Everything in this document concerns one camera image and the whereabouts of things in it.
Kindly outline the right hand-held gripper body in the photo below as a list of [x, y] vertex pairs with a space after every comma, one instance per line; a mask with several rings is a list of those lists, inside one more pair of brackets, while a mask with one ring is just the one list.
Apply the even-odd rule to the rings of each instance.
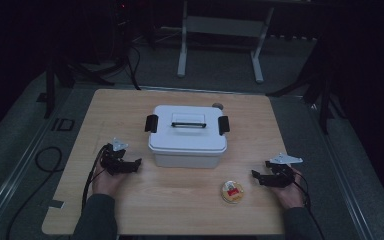
[[268, 161], [274, 163], [274, 166], [269, 168], [272, 175], [269, 175], [270, 183], [268, 186], [284, 188], [292, 184], [295, 179], [291, 164], [302, 163], [303, 159], [280, 153], [278, 156], [273, 157]]

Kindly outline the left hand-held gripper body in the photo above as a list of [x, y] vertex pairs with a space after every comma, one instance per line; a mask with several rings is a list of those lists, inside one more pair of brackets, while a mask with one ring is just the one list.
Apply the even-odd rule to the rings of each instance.
[[124, 160], [115, 160], [112, 158], [112, 152], [122, 150], [128, 147], [126, 143], [118, 138], [113, 138], [111, 143], [107, 143], [102, 148], [100, 165], [108, 171], [109, 174], [120, 174], [120, 166]]

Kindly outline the person's right hand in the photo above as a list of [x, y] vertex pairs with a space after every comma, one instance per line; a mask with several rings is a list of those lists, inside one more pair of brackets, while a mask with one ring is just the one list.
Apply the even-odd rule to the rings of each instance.
[[284, 188], [271, 188], [271, 191], [277, 197], [281, 206], [287, 210], [292, 208], [302, 208], [304, 206], [304, 197], [300, 190], [301, 173], [293, 168], [295, 172], [295, 182]]

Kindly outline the person's left hand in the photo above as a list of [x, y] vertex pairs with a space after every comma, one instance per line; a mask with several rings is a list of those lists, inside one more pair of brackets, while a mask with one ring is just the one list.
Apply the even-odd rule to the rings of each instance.
[[117, 196], [122, 184], [129, 177], [128, 174], [111, 175], [100, 164], [96, 166], [92, 180], [92, 193], [108, 195], [112, 198]]

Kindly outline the round yellow tin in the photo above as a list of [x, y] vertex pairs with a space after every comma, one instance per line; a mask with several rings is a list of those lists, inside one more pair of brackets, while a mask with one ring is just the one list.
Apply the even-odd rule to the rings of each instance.
[[244, 190], [241, 184], [236, 181], [226, 181], [221, 186], [222, 199], [230, 204], [239, 203], [244, 197]]

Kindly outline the white lid with black latches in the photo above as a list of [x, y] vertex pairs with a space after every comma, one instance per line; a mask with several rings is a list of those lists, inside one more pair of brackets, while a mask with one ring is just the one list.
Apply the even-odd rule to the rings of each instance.
[[215, 107], [158, 105], [145, 124], [155, 154], [221, 155], [229, 131], [229, 118]]

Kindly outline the white metal stand frame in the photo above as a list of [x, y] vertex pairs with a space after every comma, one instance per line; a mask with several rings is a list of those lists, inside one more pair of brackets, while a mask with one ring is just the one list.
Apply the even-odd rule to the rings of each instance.
[[187, 35], [189, 33], [218, 34], [253, 37], [258, 39], [256, 48], [250, 52], [250, 58], [255, 81], [258, 84], [263, 83], [264, 77], [259, 56], [267, 36], [273, 13], [274, 7], [269, 7], [264, 21], [195, 16], [188, 14], [188, 0], [183, 0], [181, 48], [178, 60], [177, 76], [182, 78], [186, 75], [188, 51]]

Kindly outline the white plastic storage box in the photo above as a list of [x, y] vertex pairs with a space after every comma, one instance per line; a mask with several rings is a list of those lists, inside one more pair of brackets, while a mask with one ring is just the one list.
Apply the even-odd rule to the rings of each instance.
[[185, 152], [153, 150], [156, 165], [170, 168], [215, 168], [224, 151]]

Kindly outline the black tripod stand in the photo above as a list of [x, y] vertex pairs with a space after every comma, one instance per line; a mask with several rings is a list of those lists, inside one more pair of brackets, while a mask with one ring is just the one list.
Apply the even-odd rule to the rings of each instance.
[[313, 47], [295, 82], [267, 93], [269, 97], [280, 97], [304, 85], [308, 88], [303, 95], [306, 104], [315, 104], [320, 99], [318, 124], [324, 134], [328, 133], [329, 102], [337, 66], [328, 45], [318, 40]]
[[46, 92], [41, 93], [38, 97], [39, 102], [46, 103], [44, 118], [48, 119], [55, 109], [55, 78], [58, 78], [63, 86], [73, 87], [75, 80], [72, 76], [72, 71], [75, 71], [92, 82], [112, 86], [113, 83], [104, 80], [102, 76], [115, 72], [121, 67], [122, 65], [116, 62], [113, 66], [92, 71], [67, 56], [61, 54], [54, 55], [46, 68]]

